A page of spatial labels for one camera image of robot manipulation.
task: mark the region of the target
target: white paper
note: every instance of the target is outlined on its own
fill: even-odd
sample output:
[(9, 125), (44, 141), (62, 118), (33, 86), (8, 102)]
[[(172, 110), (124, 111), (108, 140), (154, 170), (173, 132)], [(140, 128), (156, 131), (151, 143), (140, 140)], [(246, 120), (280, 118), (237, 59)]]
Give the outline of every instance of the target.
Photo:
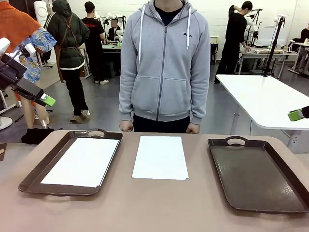
[(181, 137), (141, 136), (132, 177), (188, 179)]
[(42, 180), (42, 184), (97, 187), (119, 140), (77, 138)]

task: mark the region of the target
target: white drawstring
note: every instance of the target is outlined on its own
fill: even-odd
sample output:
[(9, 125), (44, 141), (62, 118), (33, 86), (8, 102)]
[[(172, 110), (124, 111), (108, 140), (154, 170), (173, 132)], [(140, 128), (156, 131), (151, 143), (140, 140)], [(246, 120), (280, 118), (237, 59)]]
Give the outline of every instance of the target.
[(141, 12), (141, 18), (140, 18), (139, 64), (140, 64), (140, 50), (141, 50), (141, 33), (143, 30), (143, 19), (144, 19), (145, 9), (146, 9), (146, 6), (143, 7), (143, 10)]
[(190, 45), (190, 22), (191, 22), (191, 4), (189, 4), (189, 17), (188, 17), (188, 27), (187, 27), (187, 50), (189, 50), (189, 45)]

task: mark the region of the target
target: hand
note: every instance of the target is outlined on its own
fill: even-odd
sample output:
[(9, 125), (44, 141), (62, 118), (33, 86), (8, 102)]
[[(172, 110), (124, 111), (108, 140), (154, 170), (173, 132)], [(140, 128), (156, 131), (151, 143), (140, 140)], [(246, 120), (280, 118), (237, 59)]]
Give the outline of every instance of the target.
[(120, 121), (119, 128), (124, 132), (132, 132), (133, 131), (133, 123), (131, 120), (129, 121)]
[(196, 125), (196, 124), (190, 123), (186, 133), (187, 134), (199, 134), (200, 130), (201, 130), (201, 126), (200, 125)]
[(245, 46), (247, 52), (250, 52), (251, 51), (251, 48), (249, 46)]

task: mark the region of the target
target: gray hoodie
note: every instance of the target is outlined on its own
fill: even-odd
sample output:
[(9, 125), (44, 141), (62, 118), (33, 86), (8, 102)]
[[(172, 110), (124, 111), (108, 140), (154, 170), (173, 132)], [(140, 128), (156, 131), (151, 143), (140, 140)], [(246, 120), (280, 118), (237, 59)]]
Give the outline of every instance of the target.
[(121, 50), (119, 110), (175, 121), (193, 114), (199, 125), (206, 113), (210, 75), (207, 20), (184, 0), (182, 11), (165, 26), (149, 1), (127, 21)]

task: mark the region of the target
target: tray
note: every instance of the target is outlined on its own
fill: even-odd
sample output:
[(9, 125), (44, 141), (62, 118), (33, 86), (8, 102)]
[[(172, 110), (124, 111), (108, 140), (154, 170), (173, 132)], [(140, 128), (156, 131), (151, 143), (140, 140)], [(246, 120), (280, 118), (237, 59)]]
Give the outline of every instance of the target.
[[(245, 145), (229, 144), (240, 139)], [(235, 209), (265, 213), (309, 212), (309, 192), (266, 141), (239, 136), (208, 144), (228, 203)]]
[[(70, 131), (60, 142), (42, 159), (42, 161), (28, 174), (28, 176), (20, 183), (19, 190), (27, 193), (40, 193), (54, 196), (92, 196), (101, 189), (103, 180), (108, 172), (110, 164), (118, 149), (123, 135), (121, 133), (106, 132), (101, 129), (92, 129), (89, 131)], [(119, 140), (118, 145), (108, 164), (106, 172), (103, 176), (101, 184), (96, 188), (81, 187), (71, 185), (54, 185), (41, 184), (41, 181), (61, 159), (68, 148), (75, 142), (77, 138), (96, 138), (96, 139), (116, 139)]]

